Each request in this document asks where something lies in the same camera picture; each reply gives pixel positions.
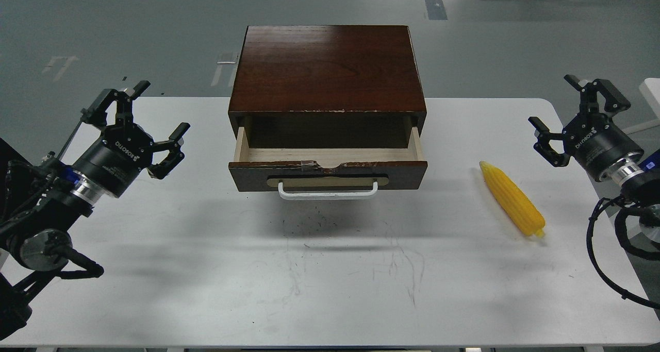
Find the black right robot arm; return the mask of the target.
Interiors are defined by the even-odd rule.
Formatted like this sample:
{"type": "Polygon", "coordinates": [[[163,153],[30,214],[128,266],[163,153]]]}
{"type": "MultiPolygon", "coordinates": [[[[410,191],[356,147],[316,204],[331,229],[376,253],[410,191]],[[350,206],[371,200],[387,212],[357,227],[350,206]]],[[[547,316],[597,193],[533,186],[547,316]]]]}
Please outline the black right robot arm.
{"type": "Polygon", "coordinates": [[[610,80],[580,84],[570,74],[564,79],[580,94],[579,112],[559,133],[530,117],[537,138],[534,150],[553,167],[565,167],[575,159],[594,181],[612,180],[620,186],[624,201],[633,203],[624,212],[639,216],[648,231],[658,230],[658,169],[639,166],[643,149],[613,120],[630,108],[630,102],[610,80]]]}

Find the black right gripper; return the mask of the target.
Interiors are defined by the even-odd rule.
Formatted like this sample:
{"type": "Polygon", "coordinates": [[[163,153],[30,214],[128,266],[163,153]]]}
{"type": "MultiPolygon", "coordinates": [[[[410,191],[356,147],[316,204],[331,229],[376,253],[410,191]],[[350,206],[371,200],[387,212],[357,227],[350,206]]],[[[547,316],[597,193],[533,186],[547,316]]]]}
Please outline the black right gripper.
{"type": "Polygon", "coordinates": [[[555,168],[566,167],[570,156],[595,181],[608,179],[606,170],[621,159],[641,160],[644,151],[613,122],[613,117],[627,111],[632,104],[607,79],[581,80],[575,75],[564,75],[564,80],[580,94],[578,113],[563,128],[553,133],[538,117],[528,118],[537,138],[533,148],[555,168]],[[564,152],[558,153],[551,141],[564,141],[564,152]]]}

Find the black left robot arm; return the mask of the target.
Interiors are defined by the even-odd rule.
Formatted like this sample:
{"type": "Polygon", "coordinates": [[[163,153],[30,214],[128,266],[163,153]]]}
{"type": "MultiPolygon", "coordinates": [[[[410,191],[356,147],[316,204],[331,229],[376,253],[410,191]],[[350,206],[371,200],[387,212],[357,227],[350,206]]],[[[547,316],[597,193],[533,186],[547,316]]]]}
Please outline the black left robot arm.
{"type": "Polygon", "coordinates": [[[99,278],[104,268],[73,248],[69,228],[90,216],[103,195],[120,197],[146,170],[162,180],[183,159],[182,122],[169,138],[156,142],[134,121],[134,101],[150,86],[142,80],[132,89],[105,89],[80,124],[100,135],[73,164],[63,153],[49,153],[31,164],[2,141],[2,249],[31,274],[16,284],[2,277],[2,339],[26,326],[30,302],[55,278],[99,278]]]}

